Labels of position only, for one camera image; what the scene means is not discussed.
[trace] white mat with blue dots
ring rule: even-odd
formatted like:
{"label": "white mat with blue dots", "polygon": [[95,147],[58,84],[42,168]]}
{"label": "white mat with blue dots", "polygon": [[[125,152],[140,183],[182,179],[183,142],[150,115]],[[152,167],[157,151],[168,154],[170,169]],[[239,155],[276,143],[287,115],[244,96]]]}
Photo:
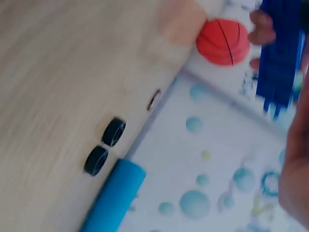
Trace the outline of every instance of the white mat with blue dots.
{"label": "white mat with blue dots", "polygon": [[132,156],[147,176],[119,232],[301,232],[283,159],[282,137],[183,72]]}

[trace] hand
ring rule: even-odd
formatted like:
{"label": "hand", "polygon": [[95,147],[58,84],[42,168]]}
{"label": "hand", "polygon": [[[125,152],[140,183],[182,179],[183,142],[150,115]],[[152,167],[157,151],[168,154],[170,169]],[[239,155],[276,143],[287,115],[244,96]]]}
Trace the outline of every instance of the hand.
{"label": "hand", "polygon": [[[248,35],[249,41],[254,45],[265,45],[273,43],[276,40],[276,32],[272,27],[272,19],[261,10],[253,11],[250,14],[250,19],[255,25],[254,31]],[[306,43],[303,51],[302,62],[300,69],[307,72],[309,63],[309,43]],[[250,65],[253,69],[258,70],[260,65],[259,58],[252,59]]]}
{"label": "hand", "polygon": [[[276,39],[271,18],[261,11],[250,14],[255,29],[248,36],[251,43],[263,45]],[[309,62],[309,46],[303,52],[301,70]],[[259,59],[250,65],[258,70]],[[287,136],[286,155],[279,179],[279,203],[288,214],[309,230],[309,75],[307,74],[296,107],[296,115]]]}

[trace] black rubber wheel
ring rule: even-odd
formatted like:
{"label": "black rubber wheel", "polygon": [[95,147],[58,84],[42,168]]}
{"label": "black rubber wheel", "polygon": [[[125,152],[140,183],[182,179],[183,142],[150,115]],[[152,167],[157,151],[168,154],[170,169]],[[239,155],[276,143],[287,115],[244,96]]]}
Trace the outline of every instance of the black rubber wheel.
{"label": "black rubber wheel", "polygon": [[101,141],[110,147],[115,146],[124,133],[125,128],[126,123],[122,119],[115,117],[105,129]]}
{"label": "black rubber wheel", "polygon": [[107,157],[108,150],[104,149],[101,146],[96,146],[95,148],[93,148],[84,165],[85,172],[89,173],[92,176],[96,176],[102,169]]}

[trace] blue plastic toy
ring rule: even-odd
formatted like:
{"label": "blue plastic toy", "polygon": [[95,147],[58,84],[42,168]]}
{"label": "blue plastic toy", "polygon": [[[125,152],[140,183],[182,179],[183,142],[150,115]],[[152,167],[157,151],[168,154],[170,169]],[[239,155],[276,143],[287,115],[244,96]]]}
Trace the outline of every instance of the blue plastic toy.
{"label": "blue plastic toy", "polygon": [[273,19],[277,34],[273,44],[262,47],[256,95],[265,98],[264,111],[276,105],[274,118],[291,102],[294,79],[305,42],[301,25],[303,0],[263,0],[262,10]]}

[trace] finger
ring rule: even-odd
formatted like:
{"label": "finger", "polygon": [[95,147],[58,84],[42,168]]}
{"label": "finger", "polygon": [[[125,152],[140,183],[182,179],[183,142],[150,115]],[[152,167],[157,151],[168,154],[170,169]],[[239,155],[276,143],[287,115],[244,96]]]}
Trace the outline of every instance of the finger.
{"label": "finger", "polygon": [[253,11],[250,13],[250,20],[256,26],[260,26],[262,28],[272,28],[272,19],[266,13],[261,10]]}
{"label": "finger", "polygon": [[259,58],[254,58],[250,61],[250,66],[251,68],[253,68],[254,70],[258,71],[259,67],[260,67],[260,59]]}
{"label": "finger", "polygon": [[254,45],[266,45],[276,40],[276,32],[273,29],[256,28],[248,35],[248,40]]}
{"label": "finger", "polygon": [[304,158],[308,153],[309,144],[309,77],[305,77],[296,115],[289,129],[285,165]]}

